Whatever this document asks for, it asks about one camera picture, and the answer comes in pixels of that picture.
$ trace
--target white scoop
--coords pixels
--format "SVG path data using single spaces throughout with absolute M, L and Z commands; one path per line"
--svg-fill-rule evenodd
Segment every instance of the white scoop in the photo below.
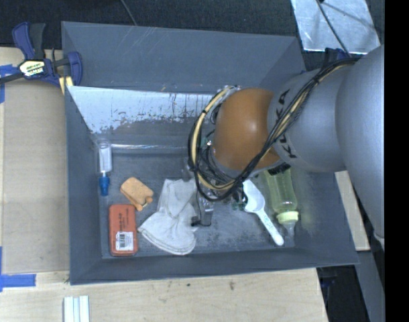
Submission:
M 275 243 L 278 246 L 282 246 L 284 244 L 284 238 L 279 234 L 279 231 L 276 229 L 272 221 L 270 221 L 270 218 L 267 216 L 267 213 L 264 211 L 266 201 L 264 200 L 262 193 L 250 180 L 246 180 L 243 183 L 243 190 L 247 195 L 245 211 L 249 213 L 256 213 L 259 219 L 261 219 L 261 222 L 263 222 L 267 231 L 272 236 Z

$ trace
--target black floor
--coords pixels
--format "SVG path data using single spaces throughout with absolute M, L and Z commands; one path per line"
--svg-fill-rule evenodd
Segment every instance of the black floor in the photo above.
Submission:
M 384 43 L 384 0 L 366 1 L 379 39 Z M 290 0 L 125 2 L 138 25 L 298 36 Z M 61 21 L 131 24 L 120 0 L 0 0 L 0 46 L 13 46 L 11 30 L 23 21 L 46 23 L 43 46 L 55 49 L 61 49 Z M 318 68 L 323 54 L 304 53 L 304 61 L 308 70 Z M 375 254 L 377 262 L 382 262 L 382 252 L 377 250 Z M 318 272 L 323 277 L 331 322 L 368 321 L 353 266 Z

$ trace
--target yellow cable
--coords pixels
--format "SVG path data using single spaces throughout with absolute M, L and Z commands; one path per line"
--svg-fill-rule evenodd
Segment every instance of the yellow cable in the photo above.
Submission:
M 348 66 L 348 65 L 352 65 L 353 63 L 341 63 L 340 65 L 334 67 L 332 70 L 330 70 L 328 73 L 326 73 L 325 75 L 321 76 L 320 78 L 317 79 L 317 84 L 321 83 L 326 77 L 328 77 L 328 75 L 330 75 L 331 73 L 333 73 L 334 71 L 336 71 L 337 69 L 344 67 L 344 66 Z M 299 96 L 297 98 L 297 100 L 295 100 L 293 106 L 291 106 L 289 112 L 284 116 L 284 118 L 281 120 L 278 128 L 275 131 L 275 136 L 272 137 L 272 139 L 276 139 L 278 137 L 280 137 L 286 129 L 286 125 L 288 124 L 291 116 L 294 114 L 294 112 L 297 110 L 297 108 L 299 108 L 303 102 L 305 101 L 307 94 L 313 89 L 315 88 L 315 86 L 313 86 L 311 89 L 303 92 L 303 94 L 301 94 L 301 96 Z M 198 138 L 198 134 L 199 134 L 199 130 L 201 128 L 201 125 L 203 123 L 203 121 L 205 120 L 205 117 L 207 115 L 207 113 L 211 110 L 212 106 L 221 98 L 223 97 L 227 91 L 229 90 L 229 88 L 225 88 L 223 89 L 220 93 L 216 94 L 211 101 L 209 102 L 209 104 L 205 107 L 204 111 L 200 114 L 200 116 L 198 117 L 197 120 L 197 124 L 196 127 L 194 129 L 193 135 L 192 135 L 192 140 L 191 140 L 191 158 L 192 158 L 192 163 L 195 165 L 196 164 L 196 145 L 197 145 L 197 138 Z M 264 155 L 261 157 L 261 159 L 270 151 L 271 148 L 268 148 L 267 151 L 264 153 Z M 231 180 L 229 181 L 227 184 L 224 185 L 213 185 L 211 183 L 209 183 L 208 181 L 206 181 L 205 178 L 203 178 L 203 176 L 200 173 L 197 173 L 198 179 L 203 183 L 203 185 L 205 185 L 208 189 L 211 190 L 226 190 L 231 188 L 235 181 Z

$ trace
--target white cloth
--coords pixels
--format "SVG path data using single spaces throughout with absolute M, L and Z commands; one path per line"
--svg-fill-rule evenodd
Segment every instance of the white cloth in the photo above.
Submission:
M 164 181 L 158 200 L 157 212 L 149 216 L 138 231 L 152 244 L 166 252 L 185 255 L 196 246 L 191 217 L 195 216 L 194 207 L 189 203 L 195 193 L 193 179 Z

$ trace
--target clamp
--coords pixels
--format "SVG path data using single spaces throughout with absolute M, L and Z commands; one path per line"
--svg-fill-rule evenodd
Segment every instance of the clamp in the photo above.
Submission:
M 63 89 L 64 79 L 57 73 L 59 66 L 70 65 L 70 77 L 74 85 L 79 85 L 82 78 L 82 62 L 78 52 L 69 52 L 67 58 L 55 61 L 45 58 L 42 50 L 42 34 L 44 23 L 29 23 L 25 21 L 12 30 L 15 46 L 24 55 L 24 61 L 17 66 L 17 73 L 0 78 L 0 85 L 19 78 L 25 80 L 40 80 Z

